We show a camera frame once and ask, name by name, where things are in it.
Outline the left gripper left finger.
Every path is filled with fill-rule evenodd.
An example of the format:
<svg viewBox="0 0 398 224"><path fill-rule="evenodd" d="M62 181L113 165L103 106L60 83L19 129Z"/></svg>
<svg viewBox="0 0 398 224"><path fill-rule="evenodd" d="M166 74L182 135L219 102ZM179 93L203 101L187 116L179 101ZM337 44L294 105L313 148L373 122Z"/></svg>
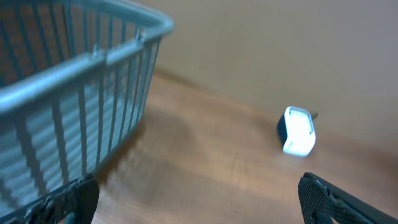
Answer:
<svg viewBox="0 0 398 224"><path fill-rule="evenodd" d="M3 224L90 224L100 196L99 185L92 173L85 174L47 195L3 217Z"/></svg>

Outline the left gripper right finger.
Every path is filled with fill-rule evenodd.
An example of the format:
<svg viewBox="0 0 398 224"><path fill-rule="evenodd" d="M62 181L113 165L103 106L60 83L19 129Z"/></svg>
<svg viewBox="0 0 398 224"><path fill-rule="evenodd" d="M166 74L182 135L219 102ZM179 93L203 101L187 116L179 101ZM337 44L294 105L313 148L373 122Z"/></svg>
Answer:
<svg viewBox="0 0 398 224"><path fill-rule="evenodd" d="M397 219L306 172L298 183L298 197L305 224L397 223Z"/></svg>

